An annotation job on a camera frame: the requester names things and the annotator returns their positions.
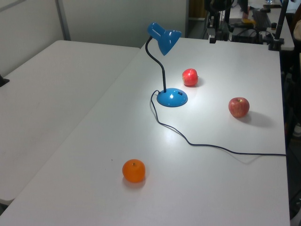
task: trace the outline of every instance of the power cord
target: power cord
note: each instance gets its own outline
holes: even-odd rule
[[[158,113],[157,113],[157,109],[154,105],[154,102],[152,101],[152,98],[153,96],[155,95],[155,93],[158,92],[158,94],[160,94],[160,91],[159,90],[155,90],[152,95],[151,95],[151,98],[150,98],[150,102],[154,108],[154,111],[155,111],[155,116],[156,116],[156,120],[157,120],[157,123],[159,123],[161,126],[165,126],[167,128],[170,128],[172,129],[173,131],[177,132],[181,137],[183,137],[186,142],[191,145],[191,146],[202,146],[202,147],[214,147],[214,148],[218,148],[218,149],[222,149],[222,150],[225,150],[227,152],[230,152],[230,153],[233,153],[233,154],[241,154],[241,155],[269,155],[269,156],[286,156],[286,154],[277,154],[277,153],[242,153],[242,152],[234,152],[234,151],[231,151],[225,147],[221,147],[221,146],[217,146],[217,145],[208,145],[208,144],[193,144],[191,143],[186,137],[184,134],[182,134],[179,130],[177,130],[175,127],[172,127],[170,125],[167,125],[167,124],[164,124],[164,123],[161,123],[159,121],[159,118],[158,118]]]
[[[205,31],[204,31],[204,34],[203,34],[203,38],[202,38],[202,39],[204,39],[206,32],[207,32],[207,28],[206,28]]]

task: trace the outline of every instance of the lamp base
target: lamp base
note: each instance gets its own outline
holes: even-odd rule
[[[161,91],[157,96],[159,104],[166,107],[179,107],[188,100],[187,94],[180,89],[168,88],[166,93]]]

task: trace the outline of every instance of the black cable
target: black cable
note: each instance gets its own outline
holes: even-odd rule
[[[246,32],[246,31],[248,31],[248,30],[255,30],[255,29],[254,29],[254,28],[247,28],[247,29],[241,31],[240,33],[238,33],[237,36],[241,35],[242,33]]]
[[[168,127],[168,128],[170,128],[170,129],[172,129],[173,131],[176,131],[176,132],[177,132],[179,135],[181,135],[181,137],[183,137],[183,138],[186,140],[186,142],[187,142],[188,144],[190,144],[191,146],[202,146],[202,147],[207,146],[207,147],[215,147],[215,148],[219,148],[219,149],[225,150],[225,151],[230,152],[230,153],[233,153],[233,154],[286,156],[286,154],[276,154],[276,153],[241,153],[241,152],[234,152],[234,151],[231,151],[231,150],[229,150],[229,149],[227,149],[227,148],[225,148],[225,147],[221,147],[221,146],[217,146],[217,145],[193,144],[193,143],[191,143],[191,142],[185,137],[184,134],[182,134],[182,133],[181,133],[179,130],[177,130],[175,127],[172,127],[172,126],[170,126],[170,125],[161,123],[161,122],[159,121],[158,113],[157,113],[156,107],[155,107],[155,105],[154,105],[154,102],[152,101],[152,98],[153,98],[153,96],[154,96],[154,94],[155,94],[156,92],[158,92],[158,94],[160,94],[160,91],[159,91],[159,90],[155,90],[155,91],[152,93],[151,97],[150,97],[150,102],[151,102],[151,104],[152,104],[152,106],[153,106],[153,108],[154,108],[157,123],[159,123],[159,124],[162,125],[162,126]]]
[[[254,34],[254,32],[256,32],[256,38],[255,38],[255,42],[257,41],[257,35],[259,34],[256,30],[251,32],[251,34],[249,35],[249,39],[251,38],[251,35]]]
[[[272,33],[271,33],[271,32],[269,32],[269,31],[265,31],[265,36],[267,36],[267,33],[270,33],[270,34],[272,35]]]
[[[204,39],[206,32],[207,32],[207,28],[206,28],[205,31],[204,31],[204,34],[203,34],[203,38],[202,38],[202,39]]]

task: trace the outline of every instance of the lamp shade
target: lamp shade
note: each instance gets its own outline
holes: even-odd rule
[[[157,23],[151,23],[147,31],[151,37],[158,41],[159,48],[163,55],[166,55],[172,49],[181,36],[181,32],[165,30]]]

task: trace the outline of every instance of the lamp neck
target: lamp neck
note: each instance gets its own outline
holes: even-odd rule
[[[152,40],[152,37],[150,36],[150,38],[147,40],[146,44],[145,44],[145,51],[146,53],[150,56],[150,58],[152,58],[154,61],[156,61],[160,67],[162,68],[162,76],[163,76],[163,92],[166,93],[166,81],[165,81],[165,70],[163,65],[160,63],[160,61],[158,61],[156,58],[153,57],[152,54],[150,54],[149,50],[148,50],[148,45],[149,42]]]

